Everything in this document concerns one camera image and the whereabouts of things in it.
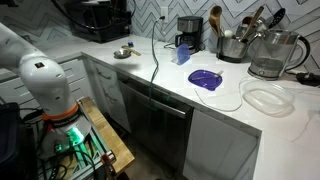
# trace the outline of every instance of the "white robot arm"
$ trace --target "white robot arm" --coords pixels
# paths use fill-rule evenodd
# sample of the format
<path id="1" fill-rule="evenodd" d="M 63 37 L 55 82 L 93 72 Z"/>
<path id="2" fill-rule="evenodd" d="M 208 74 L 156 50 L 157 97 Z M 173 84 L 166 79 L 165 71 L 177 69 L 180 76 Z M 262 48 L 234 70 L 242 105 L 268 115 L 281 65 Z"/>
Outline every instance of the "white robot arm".
<path id="1" fill-rule="evenodd" d="M 73 99 L 66 75 L 59 64 L 0 23 L 0 67 L 20 76 L 26 88 L 43 108 L 43 120 L 52 124 L 43 144 L 46 157 L 54 154 L 56 146 L 81 143 L 91 126 L 79 115 L 78 103 Z M 70 143 L 72 133 L 81 138 Z"/>
<path id="2" fill-rule="evenodd" d="M 26 88 L 49 116 L 75 106 L 61 66 L 0 23 L 0 67 L 21 77 Z"/>

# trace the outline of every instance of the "white cable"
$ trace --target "white cable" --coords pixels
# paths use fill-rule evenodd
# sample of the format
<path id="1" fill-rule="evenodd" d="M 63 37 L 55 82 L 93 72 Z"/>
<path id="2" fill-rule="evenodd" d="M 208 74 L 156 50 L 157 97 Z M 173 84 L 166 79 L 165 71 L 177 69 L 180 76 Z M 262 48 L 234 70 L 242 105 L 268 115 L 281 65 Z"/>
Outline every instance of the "white cable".
<path id="1" fill-rule="evenodd" d="M 195 91 L 195 93 L 197 94 L 199 100 L 200 100 L 204 105 L 206 105 L 207 107 L 209 107 L 209 108 L 211 108 L 211 109 L 214 109 L 214 110 L 218 110 L 218 111 L 234 112 L 234 111 L 240 109 L 240 107 L 242 106 L 242 103 L 243 103 L 243 100 L 242 100 L 242 92 L 241 92 L 241 84 L 242 84 L 243 82 L 250 81 L 251 79 L 247 79 L 247 78 L 250 78 L 250 77 L 251 77 L 251 76 L 247 76 L 247 77 L 244 77 L 244 78 L 242 78 L 242 79 L 240 80 L 240 82 L 239 82 L 239 84 L 238 84 L 238 93 L 239 93 L 239 95 L 240 95 L 240 104 L 239 104 L 239 106 L 237 106 L 237 107 L 234 108 L 234 109 L 220 109 L 220 108 L 216 108 L 216 107 L 210 106 L 210 105 L 208 105 L 207 103 L 205 103 L 205 102 L 201 99 L 201 97 L 200 97 L 200 95 L 198 94 L 196 88 L 194 88 L 194 91 Z"/>

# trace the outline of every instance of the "black coffee maker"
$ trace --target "black coffee maker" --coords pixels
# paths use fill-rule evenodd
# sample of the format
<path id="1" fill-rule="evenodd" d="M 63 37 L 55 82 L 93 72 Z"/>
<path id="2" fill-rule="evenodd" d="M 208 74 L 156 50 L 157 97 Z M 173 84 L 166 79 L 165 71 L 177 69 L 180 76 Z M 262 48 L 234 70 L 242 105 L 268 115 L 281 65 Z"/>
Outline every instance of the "black coffee maker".
<path id="1" fill-rule="evenodd" d="M 178 31 L 182 31 L 175 38 L 175 46 L 187 44 L 190 54 L 200 50 L 203 18 L 197 16 L 184 16 L 178 18 Z"/>

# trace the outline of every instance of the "dishwasher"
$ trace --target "dishwasher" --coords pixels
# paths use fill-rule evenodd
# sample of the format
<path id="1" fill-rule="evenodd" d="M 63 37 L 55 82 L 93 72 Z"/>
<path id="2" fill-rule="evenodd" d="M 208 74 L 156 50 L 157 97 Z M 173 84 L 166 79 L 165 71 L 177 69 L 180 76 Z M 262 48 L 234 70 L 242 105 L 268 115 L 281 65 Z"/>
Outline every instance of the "dishwasher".
<path id="1" fill-rule="evenodd" d="M 183 170 L 193 107 L 169 92 L 118 75 L 134 138 L 176 172 Z"/>

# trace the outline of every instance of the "toaster oven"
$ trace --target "toaster oven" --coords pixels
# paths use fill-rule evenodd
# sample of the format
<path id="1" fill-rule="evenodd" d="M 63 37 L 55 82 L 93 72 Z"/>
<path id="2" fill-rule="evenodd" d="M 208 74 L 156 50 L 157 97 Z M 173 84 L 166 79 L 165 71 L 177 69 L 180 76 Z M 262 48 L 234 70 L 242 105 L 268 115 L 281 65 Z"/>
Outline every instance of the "toaster oven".
<path id="1" fill-rule="evenodd" d="M 103 3 L 68 3 L 65 4 L 65 8 L 67 13 L 81 24 L 91 27 L 111 26 L 106 30 L 95 31 L 70 21 L 69 25 L 74 36 L 102 43 L 130 34 L 131 13 L 126 11 L 126 0 L 118 0 L 116 6 L 111 1 L 105 1 Z"/>

